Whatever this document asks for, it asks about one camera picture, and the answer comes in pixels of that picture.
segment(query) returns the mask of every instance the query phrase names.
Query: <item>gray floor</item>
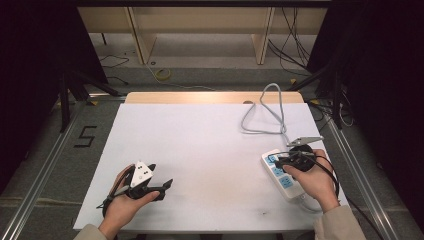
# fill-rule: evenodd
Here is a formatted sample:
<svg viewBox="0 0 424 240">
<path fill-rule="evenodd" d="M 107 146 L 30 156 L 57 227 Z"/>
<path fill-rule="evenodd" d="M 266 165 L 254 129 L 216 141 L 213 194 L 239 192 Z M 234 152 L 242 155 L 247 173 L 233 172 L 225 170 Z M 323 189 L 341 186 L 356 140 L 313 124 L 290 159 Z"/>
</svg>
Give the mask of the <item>gray floor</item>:
<svg viewBox="0 0 424 240">
<path fill-rule="evenodd" d="M 131 57 L 128 63 L 119 68 L 105 68 L 107 76 L 119 77 L 129 82 L 129 85 L 124 85 L 116 79 L 110 79 L 110 85 L 113 88 L 121 92 L 206 91 L 202 88 L 186 89 L 158 83 L 146 67 L 138 64 L 128 36 L 106 35 L 106 37 L 109 45 L 102 46 L 99 36 L 92 35 L 99 56 L 116 54 Z M 196 39 L 198 39 L 197 42 L 201 42 L 200 45 L 194 44 Z M 310 37 L 310 39 L 312 40 L 306 43 L 309 48 L 313 45 L 313 38 Z M 279 60 L 269 53 L 264 65 L 256 65 L 249 41 L 248 36 L 164 35 L 158 38 L 150 61 L 150 63 L 154 61 L 155 65 L 150 64 L 149 66 L 154 67 L 154 70 L 170 68 L 172 75 L 166 83 L 182 86 L 201 85 L 217 90 L 261 91 L 266 84 L 271 82 L 278 83 L 284 89 L 290 85 L 290 79 L 301 80 L 303 78 L 282 70 Z M 108 59 L 108 61 L 110 62 L 102 61 L 102 64 L 114 65 L 120 62 L 119 59 Z M 301 90 L 305 99 L 313 97 L 315 86 L 316 83 Z M 101 93 L 91 86 L 87 86 L 87 88 L 92 93 Z M 84 106 L 19 239 L 72 239 L 76 235 L 72 229 L 73 223 L 78 216 L 97 167 L 116 112 L 122 103 L 122 100 L 110 100 L 110 98 L 96 98 L 95 100 L 94 105 Z M 320 117 L 318 111 L 315 109 L 311 109 L 311 111 L 316 118 Z M 21 164 L 11 183 L 1 195 L 0 229 L 6 228 L 20 201 L 36 179 L 59 136 L 60 123 L 60 106 L 56 105 L 46 119 L 37 141 L 31 147 L 28 159 Z M 373 219 L 329 126 L 325 124 L 325 120 L 318 121 L 316 124 L 318 129 L 324 126 L 321 130 L 321 134 L 325 137 L 324 144 L 338 171 L 346 195 L 370 219 Z M 84 126 L 97 126 L 97 128 L 87 131 L 90 135 L 95 136 L 95 139 L 90 148 L 75 148 L 74 146 L 77 144 L 87 143 L 87 140 L 78 138 Z M 384 171 L 377 167 L 373 153 L 369 149 L 366 139 L 363 138 L 359 126 L 344 126 L 343 132 L 349 139 L 350 146 L 360 161 L 377 198 L 388 213 L 399 238 L 424 239 Z M 355 209 L 354 214 L 358 217 L 367 238 L 378 239 L 369 224 Z M 299 234 L 300 232 L 289 232 L 284 233 L 283 236 L 284 239 L 291 240 Z M 121 237 L 129 239 L 134 235 L 124 233 Z M 149 236 L 149 239 L 199 239 L 199 237 L 196 235 L 155 235 Z M 275 235 L 224 235 L 224 239 L 275 239 Z"/>
</svg>

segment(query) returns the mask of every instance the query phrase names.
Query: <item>metal frame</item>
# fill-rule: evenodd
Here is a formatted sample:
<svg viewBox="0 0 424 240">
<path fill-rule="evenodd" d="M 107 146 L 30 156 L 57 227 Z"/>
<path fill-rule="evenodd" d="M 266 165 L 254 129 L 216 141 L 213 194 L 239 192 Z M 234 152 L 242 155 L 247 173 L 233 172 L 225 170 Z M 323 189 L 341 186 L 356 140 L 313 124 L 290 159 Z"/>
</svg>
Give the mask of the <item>metal frame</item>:
<svg viewBox="0 0 424 240">
<path fill-rule="evenodd" d="M 22 200 L 21 205 L 18 210 L 15 212 L 12 219 L 9 221 L 6 231 L 2 235 L 2 240 L 18 239 L 19 234 L 25 226 L 26 221 L 28 220 L 34 205 L 40 196 L 41 192 L 44 189 L 44 186 L 49 179 L 50 173 L 53 171 L 54 166 L 56 165 L 57 160 L 62 153 L 65 143 L 67 142 L 74 124 L 78 119 L 78 116 L 84 109 L 86 102 L 77 102 L 75 106 L 75 111 L 71 115 L 71 120 L 68 124 L 68 127 L 63 133 L 59 134 L 59 137 L 56 140 L 52 150 L 50 151 L 43 167 L 38 173 L 34 183 L 27 192 L 25 198 Z"/>
<path fill-rule="evenodd" d="M 338 146 L 340 147 L 349 170 L 352 173 L 362 196 L 364 197 L 365 203 L 367 204 L 381 235 L 386 240 L 400 239 L 395 229 L 393 228 L 393 224 L 386 211 L 384 210 L 383 205 L 372 189 L 370 182 L 368 181 L 364 171 L 361 168 L 361 165 L 356 159 L 355 154 L 350 148 L 349 142 L 344 136 L 343 131 L 337 128 L 336 124 L 333 122 L 333 120 L 330 120 L 329 116 L 326 115 L 325 118 L 327 121 L 329 121 L 331 133 L 333 134 Z"/>
</svg>

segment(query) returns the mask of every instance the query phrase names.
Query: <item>floor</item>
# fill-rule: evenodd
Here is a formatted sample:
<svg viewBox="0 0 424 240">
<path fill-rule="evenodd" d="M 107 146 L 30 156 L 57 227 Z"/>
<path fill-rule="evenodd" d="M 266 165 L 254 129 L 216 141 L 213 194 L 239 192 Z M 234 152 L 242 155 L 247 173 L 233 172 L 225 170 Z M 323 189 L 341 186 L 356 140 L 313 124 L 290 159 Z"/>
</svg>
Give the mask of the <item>floor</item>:
<svg viewBox="0 0 424 240">
<path fill-rule="evenodd" d="M 105 66 L 106 75 L 110 77 L 109 85 L 121 92 L 210 91 L 210 88 L 261 91 L 271 82 L 277 82 L 282 87 L 286 87 L 290 86 L 291 80 L 301 81 L 304 78 L 304 76 L 284 71 L 279 58 L 270 51 L 267 51 L 265 64 L 257 65 L 248 35 L 160 35 L 147 66 L 153 72 L 161 68 L 170 69 L 171 78 L 158 82 L 146 66 L 138 63 L 131 36 L 106 34 L 107 45 L 104 45 L 100 34 L 90 36 L 100 59 L 108 55 L 120 57 L 107 57 L 101 63 Z M 276 45 L 282 46 L 285 36 L 272 36 L 271 39 Z M 310 51 L 313 47 L 314 36 L 302 36 L 301 39 L 305 49 Z M 293 42 L 289 43 L 286 51 L 291 56 L 297 56 Z M 124 61 L 125 63 L 119 66 L 108 67 Z M 283 66 L 290 71 L 306 73 L 294 64 L 285 63 Z M 314 97 L 315 87 L 316 83 L 300 91 L 304 99 Z M 41 192 L 34 208 L 26 219 L 22 219 L 24 225 L 19 230 L 18 239 L 72 239 L 77 234 L 73 230 L 73 223 L 96 170 L 116 112 L 123 102 L 123 99 L 104 97 L 103 92 L 92 86 L 87 86 L 87 89 L 93 95 L 90 104 L 71 101 L 71 112 L 77 118 L 69 130 L 69 136 L 63 139 L 60 154 L 51 155 L 52 148 L 57 147 L 57 140 L 63 137 L 59 134 L 60 105 L 55 105 L 37 141 L 31 147 L 28 159 L 21 164 L 8 188 L 0 197 L 0 229 L 6 229 L 28 191 L 32 189 L 32 184 L 40 179 L 38 174 L 45 168 L 46 160 L 56 159 L 40 187 Z M 311 112 L 317 120 L 321 118 L 320 111 L 311 108 Z M 362 166 L 373 193 L 387 213 L 397 239 L 424 239 L 423 233 L 391 186 L 384 170 L 379 168 L 366 139 L 362 137 L 360 126 L 356 124 L 347 126 L 351 119 L 346 118 L 346 121 L 342 132 Z M 372 211 L 367 205 L 361 188 L 358 187 L 358 180 L 352 174 L 349 164 L 346 163 L 344 153 L 331 130 L 331 124 L 326 119 L 316 121 L 316 124 L 325 138 L 324 144 L 334 160 L 333 164 L 338 170 L 339 179 L 346 194 L 374 222 Z M 84 126 L 96 126 L 86 131 L 86 134 L 95 136 L 95 139 L 90 148 L 75 148 L 75 145 L 87 144 L 87 140 L 79 138 Z M 358 210 L 353 208 L 353 212 L 367 239 L 379 239 Z M 282 236 L 285 240 L 294 240 L 301 233 L 288 232 L 283 233 Z M 133 237 L 134 234 L 130 233 L 120 234 L 120 239 Z M 198 235 L 149 235 L 148 239 L 200 239 L 200 237 Z M 223 239 L 276 239 L 276 236 L 274 234 L 227 234 L 223 236 Z"/>
</svg>

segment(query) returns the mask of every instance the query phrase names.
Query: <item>white tabletop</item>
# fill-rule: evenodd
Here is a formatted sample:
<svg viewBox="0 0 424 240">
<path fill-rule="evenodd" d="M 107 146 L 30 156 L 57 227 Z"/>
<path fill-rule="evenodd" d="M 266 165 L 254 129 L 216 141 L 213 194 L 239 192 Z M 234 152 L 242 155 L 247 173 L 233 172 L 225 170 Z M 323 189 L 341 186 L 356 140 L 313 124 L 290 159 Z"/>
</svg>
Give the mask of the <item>white tabletop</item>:
<svg viewBox="0 0 424 240">
<path fill-rule="evenodd" d="M 278 112 L 278 105 L 270 104 Z M 163 201 L 143 207 L 123 230 L 143 233 L 246 233 L 312 229 L 321 213 L 285 201 L 260 163 L 261 155 L 286 150 L 279 135 L 243 134 L 250 105 L 122 104 L 74 228 L 100 224 L 96 207 L 115 176 L 141 160 L 157 164 L 149 186 L 174 179 Z M 319 136 L 306 104 L 284 104 L 287 135 Z M 262 106 L 248 127 L 278 131 Z M 322 141 L 310 144 L 325 149 Z M 343 190 L 341 204 L 347 204 Z"/>
</svg>

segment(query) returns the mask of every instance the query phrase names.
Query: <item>human hand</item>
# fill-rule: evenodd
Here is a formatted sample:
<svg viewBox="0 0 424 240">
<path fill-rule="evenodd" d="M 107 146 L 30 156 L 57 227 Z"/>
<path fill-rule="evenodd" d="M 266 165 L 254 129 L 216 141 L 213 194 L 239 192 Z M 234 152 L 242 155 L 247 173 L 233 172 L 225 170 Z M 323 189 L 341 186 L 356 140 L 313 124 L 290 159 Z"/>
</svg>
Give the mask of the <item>human hand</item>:
<svg viewBox="0 0 424 240">
<path fill-rule="evenodd" d="M 314 149 L 313 152 L 315 156 L 317 156 L 317 162 L 332 172 L 333 169 L 331 168 L 330 163 L 322 158 L 326 157 L 325 152 L 321 149 Z M 334 192 L 333 180 L 319 166 L 314 165 L 307 172 L 302 172 L 289 165 L 284 165 L 283 168 L 284 171 L 292 175 L 300 183 L 307 194 L 319 202 L 324 213 L 340 206 Z"/>
<path fill-rule="evenodd" d="M 117 184 L 120 177 L 131 166 L 132 165 L 126 167 L 124 170 L 122 170 L 118 174 L 113 186 Z M 117 189 L 120 189 L 123 186 L 124 186 L 124 181 L 121 181 Z M 107 239 L 109 240 L 114 239 L 115 236 L 118 234 L 119 230 L 131 221 L 131 219 L 134 217 L 136 212 L 140 208 L 142 208 L 144 205 L 153 201 L 157 196 L 159 196 L 159 194 L 160 193 L 158 191 L 151 192 L 151 193 L 148 193 L 146 196 L 137 200 L 131 199 L 125 194 L 115 197 L 113 201 L 110 203 L 109 207 L 107 208 L 105 218 L 99 226 L 100 232 L 102 232 Z"/>
</svg>

